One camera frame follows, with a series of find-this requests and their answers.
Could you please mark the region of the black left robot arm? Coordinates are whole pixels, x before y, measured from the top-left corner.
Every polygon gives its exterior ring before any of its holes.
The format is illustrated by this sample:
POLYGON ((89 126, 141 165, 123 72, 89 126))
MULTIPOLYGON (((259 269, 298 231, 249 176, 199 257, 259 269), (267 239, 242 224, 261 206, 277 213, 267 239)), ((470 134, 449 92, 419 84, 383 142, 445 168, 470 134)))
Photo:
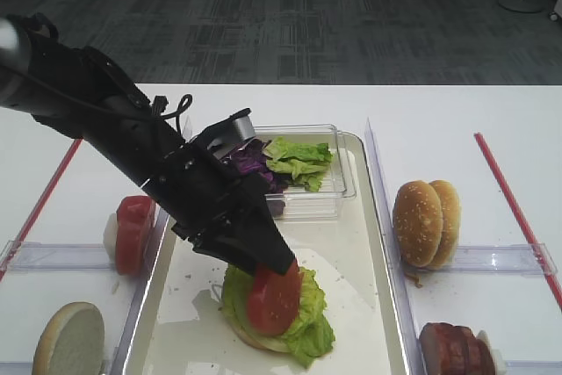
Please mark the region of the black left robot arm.
POLYGON ((294 254, 266 203, 267 181, 227 166, 226 154, 255 134, 249 109, 186 140, 180 112, 149 99, 108 56, 71 48, 40 14, 1 21, 1 105, 83 139, 139 186, 175 221, 195 252, 247 273, 264 266, 285 274, 294 254))

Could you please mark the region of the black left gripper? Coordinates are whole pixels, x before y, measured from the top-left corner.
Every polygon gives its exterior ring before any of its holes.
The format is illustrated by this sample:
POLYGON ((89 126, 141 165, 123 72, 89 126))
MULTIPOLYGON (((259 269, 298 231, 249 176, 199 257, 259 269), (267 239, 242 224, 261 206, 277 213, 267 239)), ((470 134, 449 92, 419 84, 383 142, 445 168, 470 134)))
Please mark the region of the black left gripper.
POLYGON ((196 253, 230 263, 250 275, 258 265, 284 275, 295 255, 280 234, 266 204, 267 181, 240 175, 223 163, 244 143, 234 140, 232 121, 242 109, 207 127, 191 141, 165 122, 151 132, 155 167, 144 192, 173 219, 174 232, 196 253))

